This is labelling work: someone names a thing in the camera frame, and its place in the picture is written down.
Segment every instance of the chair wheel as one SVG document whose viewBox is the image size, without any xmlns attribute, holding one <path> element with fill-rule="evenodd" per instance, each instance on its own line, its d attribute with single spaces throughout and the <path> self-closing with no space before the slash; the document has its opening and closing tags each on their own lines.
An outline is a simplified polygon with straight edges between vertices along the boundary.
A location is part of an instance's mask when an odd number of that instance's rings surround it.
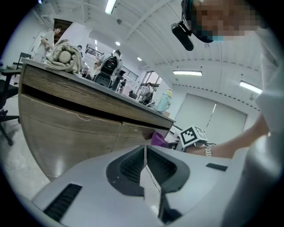
<svg viewBox="0 0 284 227">
<path fill-rule="evenodd" d="M 9 144 L 9 146 L 12 146 L 13 145 L 13 141 L 11 139 L 8 139 L 8 144 Z"/>
</svg>

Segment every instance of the desk drawer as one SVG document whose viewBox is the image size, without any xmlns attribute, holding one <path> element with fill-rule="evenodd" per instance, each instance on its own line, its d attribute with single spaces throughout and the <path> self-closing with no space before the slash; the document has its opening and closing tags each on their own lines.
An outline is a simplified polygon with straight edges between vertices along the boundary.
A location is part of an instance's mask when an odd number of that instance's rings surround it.
<svg viewBox="0 0 284 227">
<path fill-rule="evenodd" d="M 114 151 L 136 145 L 149 145 L 155 131 L 164 137 L 168 132 L 166 129 L 157 129 L 123 122 L 115 142 Z"/>
<path fill-rule="evenodd" d="M 47 177 L 112 151 L 120 122 L 62 109 L 19 95 L 20 119 L 29 149 Z"/>
</svg>

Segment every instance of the wooden desk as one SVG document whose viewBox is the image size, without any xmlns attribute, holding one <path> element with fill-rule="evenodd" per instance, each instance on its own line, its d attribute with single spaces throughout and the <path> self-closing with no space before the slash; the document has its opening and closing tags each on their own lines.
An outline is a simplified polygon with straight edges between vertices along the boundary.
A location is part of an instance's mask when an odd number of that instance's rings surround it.
<svg viewBox="0 0 284 227">
<path fill-rule="evenodd" d="M 19 111 L 31 153 L 49 179 L 75 164 L 166 136 L 173 120 L 97 83 L 23 59 Z"/>
</svg>

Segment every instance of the fluorescent light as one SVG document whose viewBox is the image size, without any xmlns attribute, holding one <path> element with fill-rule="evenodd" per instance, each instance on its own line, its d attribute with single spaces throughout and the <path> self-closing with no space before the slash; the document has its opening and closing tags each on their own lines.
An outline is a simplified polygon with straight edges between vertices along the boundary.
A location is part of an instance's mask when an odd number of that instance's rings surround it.
<svg viewBox="0 0 284 227">
<path fill-rule="evenodd" d="M 252 90 L 252 91 L 254 91 L 254 92 L 258 93 L 258 94 L 261 94 L 261 93 L 262 93 L 262 90 L 261 90 L 261 89 L 255 87 L 255 86 L 253 86 L 253 85 L 250 85 L 250 84 L 248 84 L 248 83 L 246 83 L 246 82 L 243 82 L 243 81 L 240 82 L 240 86 L 241 86 L 241 87 L 245 87 L 245 88 L 247 88 L 247 89 L 250 89 L 250 90 Z"/>
<path fill-rule="evenodd" d="M 214 111 L 215 111 L 215 108 L 216 108 L 216 103 L 215 103 L 215 106 L 214 106 L 214 108 L 213 108 L 213 111 L 212 111 L 212 113 L 214 113 Z"/>
<path fill-rule="evenodd" d="M 175 75 L 191 75 L 191 76 L 202 76 L 202 72 L 196 71 L 174 71 Z"/>
<path fill-rule="evenodd" d="M 116 0 L 108 0 L 107 4 L 106 4 L 106 10 L 105 12 L 107 14 L 111 14 L 113 9 L 114 9 L 114 5 L 115 5 Z"/>
</svg>

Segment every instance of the purple object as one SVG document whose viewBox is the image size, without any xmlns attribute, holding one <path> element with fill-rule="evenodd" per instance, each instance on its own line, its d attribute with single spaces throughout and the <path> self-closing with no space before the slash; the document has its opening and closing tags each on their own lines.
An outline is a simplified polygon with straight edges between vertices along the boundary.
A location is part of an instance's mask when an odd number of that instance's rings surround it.
<svg viewBox="0 0 284 227">
<path fill-rule="evenodd" d="M 157 132 L 153 133 L 151 145 L 153 146 L 160 146 L 160 147 L 166 147 L 167 142 L 165 141 L 164 137 Z"/>
</svg>

